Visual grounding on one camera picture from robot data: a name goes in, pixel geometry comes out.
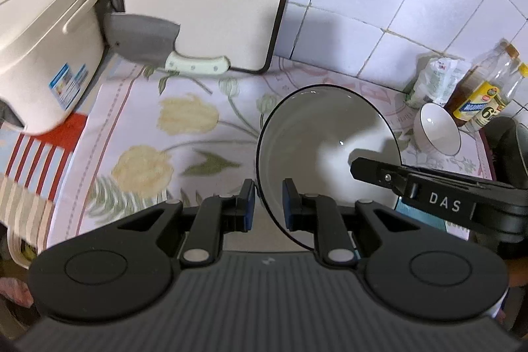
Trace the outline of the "blue fried egg plate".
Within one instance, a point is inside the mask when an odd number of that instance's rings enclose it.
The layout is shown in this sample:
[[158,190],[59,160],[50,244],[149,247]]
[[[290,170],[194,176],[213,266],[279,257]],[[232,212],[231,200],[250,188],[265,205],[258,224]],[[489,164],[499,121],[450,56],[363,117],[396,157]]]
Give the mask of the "blue fried egg plate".
[[396,212],[399,212],[407,217],[414,219],[415,221],[429,225],[430,227],[436,228],[440,231],[446,231],[446,223],[439,217],[423,212],[419,209],[411,207],[402,201],[399,197],[396,204]]

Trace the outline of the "black wok with glass lid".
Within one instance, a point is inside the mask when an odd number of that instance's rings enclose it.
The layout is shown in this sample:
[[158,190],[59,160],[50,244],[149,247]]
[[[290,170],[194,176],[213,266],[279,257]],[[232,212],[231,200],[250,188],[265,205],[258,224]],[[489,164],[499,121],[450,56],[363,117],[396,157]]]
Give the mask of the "black wok with glass lid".
[[499,116],[484,128],[484,133],[496,180],[527,189],[527,126]]

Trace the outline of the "white rice cooker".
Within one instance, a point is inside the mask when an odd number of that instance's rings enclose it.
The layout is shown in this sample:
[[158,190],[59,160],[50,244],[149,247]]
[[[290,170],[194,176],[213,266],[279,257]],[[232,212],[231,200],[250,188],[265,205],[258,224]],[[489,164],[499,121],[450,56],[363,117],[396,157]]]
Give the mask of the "white rice cooker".
[[39,135],[73,111],[105,45],[98,0],[1,0],[1,120]]

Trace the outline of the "floral tablecloth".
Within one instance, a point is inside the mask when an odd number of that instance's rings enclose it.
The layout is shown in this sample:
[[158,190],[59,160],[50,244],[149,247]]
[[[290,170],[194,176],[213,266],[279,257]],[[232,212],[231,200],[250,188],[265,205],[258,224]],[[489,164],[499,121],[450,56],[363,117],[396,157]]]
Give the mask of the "floral tablecloth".
[[275,58],[262,75],[187,79],[112,56],[102,79],[58,194],[48,246],[170,197],[195,206],[237,193],[255,173],[267,117],[285,96],[313,84],[346,87],[371,102],[405,164],[492,177],[480,137],[464,135],[454,156],[424,153],[401,93],[314,66]]

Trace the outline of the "striped red cloth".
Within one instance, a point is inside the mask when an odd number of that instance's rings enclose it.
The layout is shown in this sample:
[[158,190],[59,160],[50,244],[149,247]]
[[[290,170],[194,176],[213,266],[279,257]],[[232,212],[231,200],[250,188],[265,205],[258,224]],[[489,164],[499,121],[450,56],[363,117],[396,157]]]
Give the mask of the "striped red cloth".
[[1,225],[11,259],[25,269],[46,247],[55,202],[87,119],[73,113],[38,136],[1,126]]

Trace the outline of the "clear white vinegar bottle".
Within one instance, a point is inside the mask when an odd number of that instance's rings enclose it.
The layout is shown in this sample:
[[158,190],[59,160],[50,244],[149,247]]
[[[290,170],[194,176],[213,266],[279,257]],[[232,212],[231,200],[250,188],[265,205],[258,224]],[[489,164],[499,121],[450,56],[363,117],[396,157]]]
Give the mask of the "clear white vinegar bottle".
[[481,109],[477,115],[474,115],[465,125],[465,128],[474,133],[486,126],[495,117],[509,105],[514,99],[514,95],[520,87],[523,80],[527,77],[527,65],[521,62],[518,67],[510,73],[505,84],[499,92]]

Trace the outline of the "white bowl with dark rim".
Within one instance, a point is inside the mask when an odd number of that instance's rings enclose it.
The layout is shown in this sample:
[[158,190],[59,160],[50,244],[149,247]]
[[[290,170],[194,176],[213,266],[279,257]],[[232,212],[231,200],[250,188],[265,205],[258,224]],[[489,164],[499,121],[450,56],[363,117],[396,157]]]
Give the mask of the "white bowl with dark rim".
[[417,112],[413,136],[417,148],[425,154],[455,156],[462,146],[460,132],[451,116],[433,103],[425,104]]

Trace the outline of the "white salt bag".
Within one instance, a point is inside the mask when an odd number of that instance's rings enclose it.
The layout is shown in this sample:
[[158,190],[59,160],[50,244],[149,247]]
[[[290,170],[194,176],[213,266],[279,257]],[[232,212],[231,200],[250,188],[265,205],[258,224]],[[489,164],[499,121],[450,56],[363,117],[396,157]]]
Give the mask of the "white salt bag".
[[433,57],[419,73],[405,103],[412,109],[420,109],[427,103],[445,106],[456,86],[472,68],[465,60],[449,57]]

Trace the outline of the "yellow label cooking wine bottle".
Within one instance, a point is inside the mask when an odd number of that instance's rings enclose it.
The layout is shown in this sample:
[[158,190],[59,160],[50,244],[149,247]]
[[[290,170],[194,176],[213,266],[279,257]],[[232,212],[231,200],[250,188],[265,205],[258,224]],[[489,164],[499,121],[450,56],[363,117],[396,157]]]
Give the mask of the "yellow label cooking wine bottle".
[[444,106],[456,126],[464,126],[498,92],[491,84],[497,74],[508,72],[519,57],[517,48],[502,42],[492,53],[477,62],[456,86]]

